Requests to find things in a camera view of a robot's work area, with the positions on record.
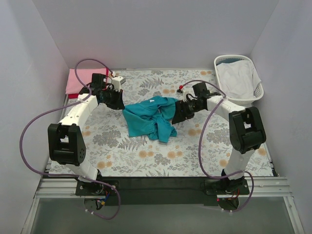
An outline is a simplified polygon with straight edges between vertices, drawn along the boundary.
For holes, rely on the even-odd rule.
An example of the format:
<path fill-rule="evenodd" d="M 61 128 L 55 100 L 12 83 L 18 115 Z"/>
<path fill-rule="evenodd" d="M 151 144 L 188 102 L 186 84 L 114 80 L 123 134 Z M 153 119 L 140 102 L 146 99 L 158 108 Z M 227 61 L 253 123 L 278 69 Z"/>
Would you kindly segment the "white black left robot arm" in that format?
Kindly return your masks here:
<path fill-rule="evenodd" d="M 93 73 L 91 82 L 79 92 L 79 104 L 73 106 L 58 124 L 50 124 L 48 127 L 50 159 L 68 167 L 78 175 L 78 180 L 87 182 L 87 189 L 93 195 L 100 194 L 104 184 L 98 179 L 98 169 L 86 159 L 81 128 L 101 103 L 113 110 L 125 109 L 121 85 L 126 79 L 117 76 L 111 78 L 110 82 L 106 80 L 106 75 Z"/>

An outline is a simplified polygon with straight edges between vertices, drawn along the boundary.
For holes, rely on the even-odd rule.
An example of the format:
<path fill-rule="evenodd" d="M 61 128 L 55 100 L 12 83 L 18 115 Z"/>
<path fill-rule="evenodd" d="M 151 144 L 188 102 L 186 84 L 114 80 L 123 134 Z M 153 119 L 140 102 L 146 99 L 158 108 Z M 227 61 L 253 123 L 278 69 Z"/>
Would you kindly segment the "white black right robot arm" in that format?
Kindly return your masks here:
<path fill-rule="evenodd" d="M 204 123 L 207 127 L 208 121 L 213 114 L 217 114 L 229 124 L 229 137 L 232 152 L 227 166 L 223 169 L 221 176 L 212 176 L 207 172 L 204 174 L 214 180 L 221 180 L 220 187 L 227 194 L 233 193 L 238 188 L 238 183 L 247 173 L 247 164 L 255 150 L 266 141 L 266 133 L 256 107 L 243 107 L 227 99 L 226 94 L 220 89 L 210 92 L 207 89 L 209 82 L 195 80 L 193 85 L 194 94 L 183 90 L 180 85 L 177 92 L 182 94 L 182 100 L 175 103 L 175 115 L 172 124 L 184 122 L 194 117 L 196 112 L 207 110 L 209 115 Z"/>

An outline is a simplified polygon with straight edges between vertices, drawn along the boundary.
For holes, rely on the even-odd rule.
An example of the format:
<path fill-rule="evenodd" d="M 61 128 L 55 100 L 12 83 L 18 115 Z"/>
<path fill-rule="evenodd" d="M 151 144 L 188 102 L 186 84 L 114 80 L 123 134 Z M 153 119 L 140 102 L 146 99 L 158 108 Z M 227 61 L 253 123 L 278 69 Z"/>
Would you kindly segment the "teal t shirt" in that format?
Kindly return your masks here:
<path fill-rule="evenodd" d="M 168 143 L 177 131 L 171 125 L 177 102 L 173 97 L 155 96 L 140 103 L 126 105 L 123 116 L 130 137 L 147 136 L 150 140 Z"/>

